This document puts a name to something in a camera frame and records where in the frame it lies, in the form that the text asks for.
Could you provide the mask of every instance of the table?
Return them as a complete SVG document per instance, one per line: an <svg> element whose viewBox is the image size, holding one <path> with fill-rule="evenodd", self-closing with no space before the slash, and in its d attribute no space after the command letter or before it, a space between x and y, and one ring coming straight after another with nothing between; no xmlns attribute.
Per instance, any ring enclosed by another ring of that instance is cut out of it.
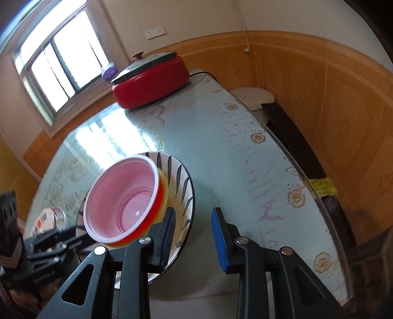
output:
<svg viewBox="0 0 393 319"><path fill-rule="evenodd" d="M192 77L186 87L147 107L124 110L115 103L71 132L42 179L26 233L45 207L62 207L75 223L97 176L146 151L182 161L196 203L184 250L150 285L152 317L222 318L222 311L235 311L238 278L222 273L211 231L216 206L261 246L292 247L341 304L349 300L351 279L341 243L306 176L269 129L208 75Z"/></svg>

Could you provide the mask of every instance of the pot lid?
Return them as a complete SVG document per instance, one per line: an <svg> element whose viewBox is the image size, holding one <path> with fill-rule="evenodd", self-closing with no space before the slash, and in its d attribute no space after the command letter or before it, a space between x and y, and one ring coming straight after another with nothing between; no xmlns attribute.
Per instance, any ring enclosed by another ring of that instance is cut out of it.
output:
<svg viewBox="0 0 393 319"><path fill-rule="evenodd" d="M176 52L165 52L151 55L131 64L129 67L121 71L117 77L112 80L112 84L119 84L135 75L138 75L153 66L159 65L166 61L172 60L177 57Z"/></svg>

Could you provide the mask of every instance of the white cable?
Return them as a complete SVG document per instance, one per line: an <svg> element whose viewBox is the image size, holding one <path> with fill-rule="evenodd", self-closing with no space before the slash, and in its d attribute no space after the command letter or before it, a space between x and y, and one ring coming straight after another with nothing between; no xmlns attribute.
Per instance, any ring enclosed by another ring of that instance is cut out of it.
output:
<svg viewBox="0 0 393 319"><path fill-rule="evenodd" d="M240 21L240 26L241 26L241 28L242 28L242 31L243 31L243 34L244 34L244 37L246 38L246 41L247 41L247 48L246 49L244 49L244 51L245 51L245 53L249 53L250 52L250 42L248 41L248 37L247 37L247 34L246 34L246 30L245 30L245 27L244 27L244 17L243 17L243 15L242 15L242 13L240 12L240 9L239 9L239 6L238 6L238 0L233 0L233 4L234 4L234 6L235 6L235 9L236 9L236 11L237 11L237 15L238 15L238 17L239 17L239 21Z"/></svg>

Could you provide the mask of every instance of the light switch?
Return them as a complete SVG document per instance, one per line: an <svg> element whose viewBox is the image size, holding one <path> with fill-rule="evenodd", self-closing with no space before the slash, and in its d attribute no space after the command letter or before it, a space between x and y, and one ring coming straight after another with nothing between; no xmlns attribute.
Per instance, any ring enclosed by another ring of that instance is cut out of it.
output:
<svg viewBox="0 0 393 319"><path fill-rule="evenodd" d="M145 32L145 38L146 40L150 40L151 38L156 37L154 29L148 30Z"/></svg>
<svg viewBox="0 0 393 319"><path fill-rule="evenodd" d="M164 35L167 33L164 27L157 27L154 29L154 33L156 34L156 37L159 37L160 35Z"/></svg>

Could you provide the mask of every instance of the red electric pot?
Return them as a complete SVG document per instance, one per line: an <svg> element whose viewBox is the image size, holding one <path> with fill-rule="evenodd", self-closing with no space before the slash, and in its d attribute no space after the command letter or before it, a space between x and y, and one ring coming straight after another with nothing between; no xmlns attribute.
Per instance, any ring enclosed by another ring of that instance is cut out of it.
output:
<svg viewBox="0 0 393 319"><path fill-rule="evenodd" d="M113 94L122 108L137 108L176 91L189 80L188 70L176 52L138 59L112 80Z"/></svg>

